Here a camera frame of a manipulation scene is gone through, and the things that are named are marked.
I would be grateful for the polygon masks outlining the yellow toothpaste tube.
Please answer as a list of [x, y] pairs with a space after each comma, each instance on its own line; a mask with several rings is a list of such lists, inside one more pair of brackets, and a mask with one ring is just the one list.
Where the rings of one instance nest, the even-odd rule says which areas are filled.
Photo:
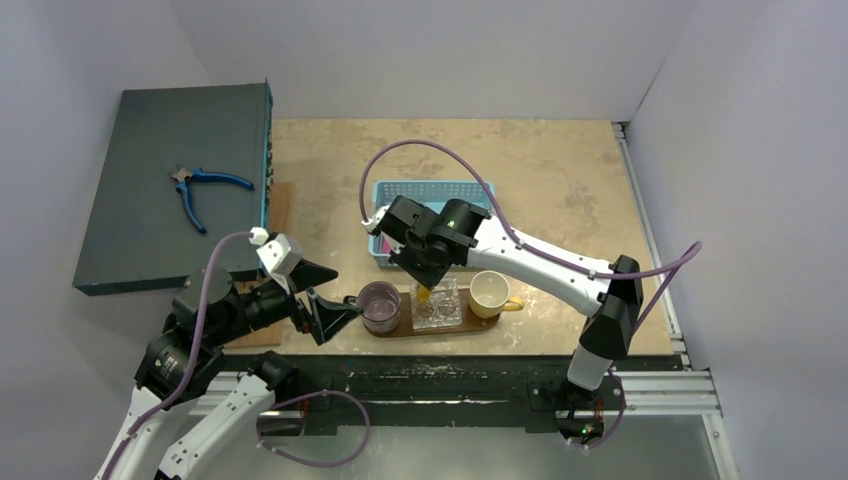
[[415, 298], [419, 302], [427, 301], [431, 296], [431, 290], [423, 284], [418, 284], [415, 288]]

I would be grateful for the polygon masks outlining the clear textured glass dish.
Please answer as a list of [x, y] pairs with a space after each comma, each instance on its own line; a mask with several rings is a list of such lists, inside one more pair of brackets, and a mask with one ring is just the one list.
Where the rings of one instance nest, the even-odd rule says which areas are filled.
[[412, 321], [415, 329], [455, 326], [462, 322], [459, 287], [455, 276], [445, 276], [431, 290], [431, 296], [425, 302], [419, 302], [415, 298], [417, 285], [415, 280], [410, 281]]

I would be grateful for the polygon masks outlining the purple mug with black handle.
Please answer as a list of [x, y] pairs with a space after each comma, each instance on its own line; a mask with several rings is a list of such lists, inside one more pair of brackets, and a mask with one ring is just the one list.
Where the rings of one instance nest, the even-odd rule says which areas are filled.
[[397, 288], [387, 282], [371, 282], [357, 295], [346, 296], [344, 302], [362, 310], [363, 325], [372, 333], [388, 333], [400, 322], [402, 298]]

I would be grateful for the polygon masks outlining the yellow ceramic mug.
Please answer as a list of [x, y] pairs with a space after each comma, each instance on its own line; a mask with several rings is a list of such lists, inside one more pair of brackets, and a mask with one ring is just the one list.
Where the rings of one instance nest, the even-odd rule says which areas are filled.
[[525, 303], [511, 294], [509, 281], [504, 275], [482, 271], [469, 284], [469, 306], [477, 317], [489, 319], [502, 312], [521, 311]]

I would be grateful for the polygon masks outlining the dark wooden oval tray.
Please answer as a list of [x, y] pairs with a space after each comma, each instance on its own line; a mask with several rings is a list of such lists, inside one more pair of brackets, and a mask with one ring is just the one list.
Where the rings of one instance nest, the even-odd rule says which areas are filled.
[[428, 335], [480, 333], [492, 329], [499, 322], [501, 317], [500, 314], [491, 318], [482, 318], [478, 317], [472, 311], [470, 307], [470, 290], [468, 288], [460, 288], [458, 295], [460, 304], [459, 310], [462, 314], [462, 322], [459, 325], [415, 329], [412, 321], [412, 303], [410, 300], [410, 294], [408, 292], [402, 292], [400, 294], [400, 317], [397, 326], [384, 333], [375, 332], [368, 328], [365, 328], [365, 330], [370, 335], [377, 338], [421, 337]]

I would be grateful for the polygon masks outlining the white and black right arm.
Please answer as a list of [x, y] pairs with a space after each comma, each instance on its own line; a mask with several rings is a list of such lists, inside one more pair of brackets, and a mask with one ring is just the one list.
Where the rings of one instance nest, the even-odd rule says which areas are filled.
[[362, 222], [391, 246], [390, 259], [432, 289], [453, 266], [491, 270], [558, 298], [586, 321], [566, 375], [564, 399], [596, 399], [612, 365], [629, 351], [644, 300], [639, 264], [584, 257], [518, 233], [491, 211], [460, 199], [441, 211], [398, 196]]

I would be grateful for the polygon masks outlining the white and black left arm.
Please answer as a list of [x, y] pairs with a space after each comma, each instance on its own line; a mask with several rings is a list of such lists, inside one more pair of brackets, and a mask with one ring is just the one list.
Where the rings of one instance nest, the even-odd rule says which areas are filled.
[[130, 407], [100, 479], [197, 479], [238, 430], [268, 409], [304, 408], [300, 370], [266, 351], [210, 413], [187, 433], [180, 428], [224, 370], [223, 346], [281, 320], [323, 344], [359, 317], [353, 297], [326, 300], [315, 286], [337, 273], [306, 260], [294, 277], [240, 292], [226, 270], [207, 266], [190, 276], [174, 298], [161, 334], [148, 343], [134, 377]]

